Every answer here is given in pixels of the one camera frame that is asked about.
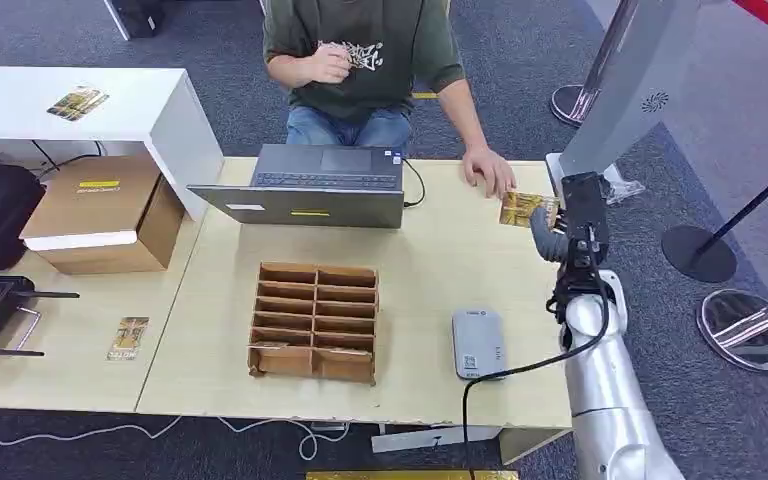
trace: laptop keyboard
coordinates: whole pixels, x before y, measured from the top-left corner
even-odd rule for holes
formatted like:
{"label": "laptop keyboard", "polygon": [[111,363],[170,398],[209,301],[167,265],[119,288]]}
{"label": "laptop keyboard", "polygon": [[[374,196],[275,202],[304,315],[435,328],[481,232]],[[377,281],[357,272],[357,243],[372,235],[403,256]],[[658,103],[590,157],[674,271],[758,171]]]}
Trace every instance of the laptop keyboard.
{"label": "laptop keyboard", "polygon": [[363,190],[391,190],[396,187],[395,175],[323,175],[307,173],[258,173],[257,186],[274,187],[332,187]]}

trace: man's hand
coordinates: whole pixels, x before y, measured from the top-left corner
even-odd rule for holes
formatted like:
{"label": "man's hand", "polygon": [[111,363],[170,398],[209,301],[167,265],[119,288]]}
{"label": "man's hand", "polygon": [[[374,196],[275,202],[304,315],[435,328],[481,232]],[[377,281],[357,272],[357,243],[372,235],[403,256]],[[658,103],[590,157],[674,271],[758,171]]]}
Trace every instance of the man's hand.
{"label": "man's hand", "polygon": [[316,53],[301,60],[303,76],[310,82],[342,83],[352,68],[349,51],[336,43],[323,43]]}
{"label": "man's hand", "polygon": [[476,173],[484,177],[487,198],[496,195],[499,198],[505,192],[516,188],[516,177],[507,160],[489,147],[468,148],[463,159],[466,181],[473,187],[478,186]]}

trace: man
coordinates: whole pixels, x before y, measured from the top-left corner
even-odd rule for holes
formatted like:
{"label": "man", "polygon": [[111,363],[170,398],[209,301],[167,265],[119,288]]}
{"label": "man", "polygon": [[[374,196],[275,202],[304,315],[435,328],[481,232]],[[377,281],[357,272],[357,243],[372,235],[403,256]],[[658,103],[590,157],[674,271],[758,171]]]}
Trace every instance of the man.
{"label": "man", "polygon": [[268,0],[269,75],[291,89],[287,143],[404,148],[414,76],[438,94],[466,145],[463,168],[487,197],[516,188],[487,146],[446,0]]}

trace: card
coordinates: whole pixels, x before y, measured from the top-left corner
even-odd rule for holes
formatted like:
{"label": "card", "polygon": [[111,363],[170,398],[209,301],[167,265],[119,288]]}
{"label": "card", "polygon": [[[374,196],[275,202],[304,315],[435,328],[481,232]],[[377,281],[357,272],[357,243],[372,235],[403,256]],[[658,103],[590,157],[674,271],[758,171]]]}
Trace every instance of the card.
{"label": "card", "polygon": [[104,103],[108,97],[109,95],[97,88],[79,86],[46,111],[70,122],[75,122]]}
{"label": "card", "polygon": [[148,317],[125,317],[119,321],[113,345],[107,351],[108,360],[133,360],[140,350],[140,340],[148,328]]}
{"label": "card", "polygon": [[542,206],[549,212],[549,226],[555,224],[558,216],[560,201],[555,197],[544,197],[529,193],[508,192],[502,198],[502,211],[499,212],[499,223],[517,227],[529,227],[529,219],[534,209]]}

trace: white cable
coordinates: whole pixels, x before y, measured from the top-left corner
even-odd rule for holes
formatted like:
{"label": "white cable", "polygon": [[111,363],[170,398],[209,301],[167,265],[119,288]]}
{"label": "white cable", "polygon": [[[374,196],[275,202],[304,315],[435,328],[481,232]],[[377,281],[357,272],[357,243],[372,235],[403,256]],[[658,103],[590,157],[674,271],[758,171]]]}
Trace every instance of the white cable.
{"label": "white cable", "polygon": [[97,435],[99,433],[110,433],[115,432],[117,430],[126,430],[126,429],[134,429],[139,430],[143,432],[148,438],[154,440],[155,438],[163,435],[166,433],[170,428],[174,427],[176,423],[178,423],[181,420],[181,417],[176,418],[175,420],[172,420],[172,422],[169,423],[166,427],[163,428],[163,430],[157,432],[157,433],[151,433],[148,430],[146,430],[143,427],[140,427],[139,425],[119,425],[118,427],[112,427],[112,428],[102,428],[101,430],[92,430],[90,432],[82,433],[80,435],[75,435],[74,437],[58,437],[57,435],[50,435],[48,433],[40,433],[38,435],[31,435],[29,437],[24,438],[18,438],[16,440],[12,440],[9,442],[4,442],[0,440],[0,445],[2,447],[10,447],[13,445],[18,445],[20,443],[27,442],[28,440],[36,440],[36,439],[42,439],[46,438],[48,440],[57,440],[58,442],[73,442],[75,440],[80,440],[82,438],[86,438],[92,435]]}
{"label": "white cable", "polygon": [[[313,433],[313,430],[311,430],[307,425],[305,425],[305,424],[303,424],[301,422],[296,422],[294,420],[279,420],[279,419],[262,420],[260,422],[255,422],[255,423],[252,423],[250,425],[246,425],[243,428],[239,428],[238,429],[238,428],[234,428],[234,426],[231,425],[230,423],[228,423],[228,421],[225,420],[224,418],[222,418],[222,417],[216,417],[216,418],[217,418],[217,420],[222,422],[226,427],[230,428],[231,431],[233,431],[234,433],[243,433],[246,430],[250,430],[252,428],[259,427],[259,426],[265,425],[267,423],[273,423],[273,422],[292,423],[293,425],[296,425],[297,427],[299,427],[302,430],[307,432],[307,435],[302,439],[301,442],[299,442],[299,456],[302,457],[302,460],[305,460],[305,461],[311,461],[314,458],[316,458],[316,454],[319,452],[319,442],[317,441],[317,439],[325,440],[326,442],[337,443],[340,440],[346,438],[346,435],[349,434],[349,427],[351,427],[351,423],[346,422],[344,424],[345,425],[345,430],[343,430],[342,435],[340,435],[339,437],[331,438],[331,437],[328,437],[328,436],[325,436],[325,435],[320,435],[318,433]],[[306,456],[304,454],[304,444],[308,440],[313,440],[313,453],[311,453],[310,456]]]}
{"label": "white cable", "polygon": [[[2,446],[2,447],[10,447],[10,446],[13,446],[13,445],[18,445],[20,443],[27,442],[29,440],[37,440],[37,439],[56,440],[58,442],[73,442],[75,440],[80,440],[82,438],[90,437],[92,435],[98,435],[100,433],[110,433],[110,432],[116,432],[118,430],[127,430],[127,429],[138,430],[138,431],[144,433],[145,436],[147,436],[149,439],[154,440],[154,439],[160,437],[161,435],[163,435],[164,433],[168,432],[179,421],[181,421],[181,418],[183,418],[183,417],[176,417],[174,420],[169,422],[169,425],[163,427],[163,429],[161,429],[157,433],[151,433],[151,432],[149,432],[148,430],[146,430],[145,428],[143,428],[143,427],[141,427],[139,425],[119,425],[118,427],[103,428],[103,429],[100,429],[100,430],[92,430],[92,431],[89,431],[89,432],[86,432],[86,433],[82,433],[80,435],[75,435],[74,437],[60,437],[60,436],[51,435],[51,434],[48,434],[48,433],[40,433],[40,434],[37,434],[37,435],[31,435],[31,436],[28,436],[28,437],[18,438],[16,440],[11,440],[11,441],[8,441],[8,442],[0,440],[0,446]],[[300,427],[302,430],[304,430],[305,432],[307,432],[307,435],[304,438],[302,438],[301,442],[299,442],[299,456],[302,458],[302,460],[306,460],[306,461],[310,461],[310,460],[313,460],[314,458],[316,458],[316,454],[319,452],[319,442],[317,441],[317,439],[325,440],[326,442],[337,443],[340,440],[346,438],[346,435],[349,434],[349,428],[351,427],[351,423],[346,422],[345,423],[345,430],[343,431],[343,433],[339,437],[332,438],[332,437],[328,437],[328,436],[325,436],[325,435],[320,435],[318,433],[313,433],[313,430],[311,430],[307,425],[305,425],[305,424],[303,424],[301,422],[296,422],[294,420],[279,420],[279,419],[262,420],[262,421],[259,421],[259,422],[255,422],[255,423],[246,425],[245,427],[242,427],[242,428],[235,428],[233,425],[228,423],[228,421],[225,420],[224,418],[222,418],[222,417],[216,417],[216,418],[217,418],[217,420],[222,422],[222,424],[224,424],[226,427],[231,429],[231,431],[234,432],[234,433],[243,433],[243,432],[245,432],[247,430],[251,430],[251,429],[259,427],[261,425],[266,425],[267,423],[274,423],[274,422],[292,423],[293,425],[296,425],[296,426]],[[305,453],[304,453],[304,445],[305,445],[305,443],[308,440],[313,440],[313,453],[311,453],[309,456],[305,455]]]}

